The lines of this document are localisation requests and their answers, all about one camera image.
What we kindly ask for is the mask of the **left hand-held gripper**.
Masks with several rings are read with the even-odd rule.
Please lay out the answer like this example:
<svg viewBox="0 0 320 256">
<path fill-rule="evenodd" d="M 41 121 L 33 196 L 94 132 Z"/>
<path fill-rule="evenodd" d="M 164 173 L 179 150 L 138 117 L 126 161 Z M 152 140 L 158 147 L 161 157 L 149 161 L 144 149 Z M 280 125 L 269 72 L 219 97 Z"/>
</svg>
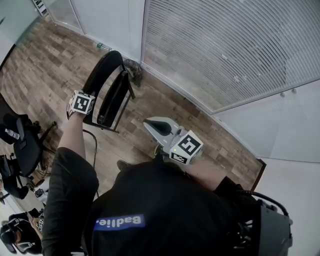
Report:
<svg viewBox="0 0 320 256">
<path fill-rule="evenodd" d="M 75 90 L 73 96 L 69 100 L 68 113 L 78 112 L 84 115 L 88 115 L 95 103 L 96 98 L 92 95 L 84 93 L 82 90 Z"/>
</svg>

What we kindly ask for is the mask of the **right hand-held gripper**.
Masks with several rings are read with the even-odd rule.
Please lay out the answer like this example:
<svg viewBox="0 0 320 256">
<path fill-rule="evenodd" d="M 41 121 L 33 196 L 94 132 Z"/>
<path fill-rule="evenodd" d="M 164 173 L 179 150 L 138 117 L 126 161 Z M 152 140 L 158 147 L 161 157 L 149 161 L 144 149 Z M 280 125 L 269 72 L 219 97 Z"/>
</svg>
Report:
<svg viewBox="0 0 320 256">
<path fill-rule="evenodd" d="M 168 117 L 149 117 L 143 125 L 159 144 L 158 153 L 183 165 L 189 165 L 204 145 L 192 130 L 186 131 Z"/>
</svg>

